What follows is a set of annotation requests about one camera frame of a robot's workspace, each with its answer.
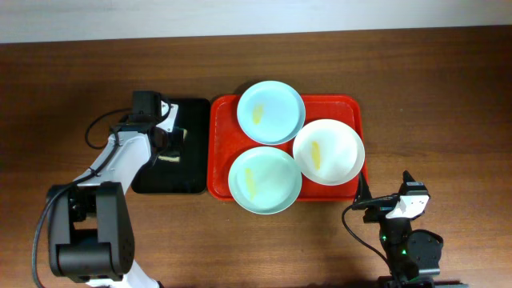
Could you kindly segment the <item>green and yellow sponge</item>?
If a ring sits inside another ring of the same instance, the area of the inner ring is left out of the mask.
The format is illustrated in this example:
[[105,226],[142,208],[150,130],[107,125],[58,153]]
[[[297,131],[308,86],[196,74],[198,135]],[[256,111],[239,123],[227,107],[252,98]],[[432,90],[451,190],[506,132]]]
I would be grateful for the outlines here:
[[187,134],[188,132],[184,128],[174,128],[168,134],[167,146],[158,154],[158,160],[179,163],[184,151]]

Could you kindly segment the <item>light green plate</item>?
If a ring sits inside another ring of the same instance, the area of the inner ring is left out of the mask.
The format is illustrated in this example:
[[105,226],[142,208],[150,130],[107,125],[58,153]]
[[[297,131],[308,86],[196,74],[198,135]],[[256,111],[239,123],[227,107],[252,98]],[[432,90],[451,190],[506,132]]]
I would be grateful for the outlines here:
[[228,173],[228,187],[243,209],[254,214],[276,214],[298,199],[302,173],[288,153],[260,146],[234,160]]

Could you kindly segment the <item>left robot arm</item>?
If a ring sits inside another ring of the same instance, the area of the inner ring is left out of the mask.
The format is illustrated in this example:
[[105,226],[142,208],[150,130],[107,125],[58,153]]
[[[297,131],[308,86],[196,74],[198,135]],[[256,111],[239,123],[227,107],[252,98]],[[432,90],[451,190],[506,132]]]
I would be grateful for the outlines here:
[[136,263],[126,192],[141,168],[156,160],[173,131],[178,105],[165,100],[136,104],[110,128],[102,152],[72,182],[52,186],[38,220],[31,253],[38,276],[38,243],[48,227],[53,275],[91,287],[159,287]]

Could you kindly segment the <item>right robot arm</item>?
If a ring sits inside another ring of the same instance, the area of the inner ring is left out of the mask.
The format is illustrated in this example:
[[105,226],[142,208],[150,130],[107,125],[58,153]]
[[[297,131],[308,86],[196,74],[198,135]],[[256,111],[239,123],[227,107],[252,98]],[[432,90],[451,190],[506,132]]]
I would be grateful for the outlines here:
[[358,177],[353,210],[363,210],[364,223],[379,224],[379,241],[390,276],[378,278],[380,287],[433,287],[440,274],[443,238],[428,230],[414,230],[413,220],[422,216],[430,194],[408,171],[395,194],[374,198],[364,174]]

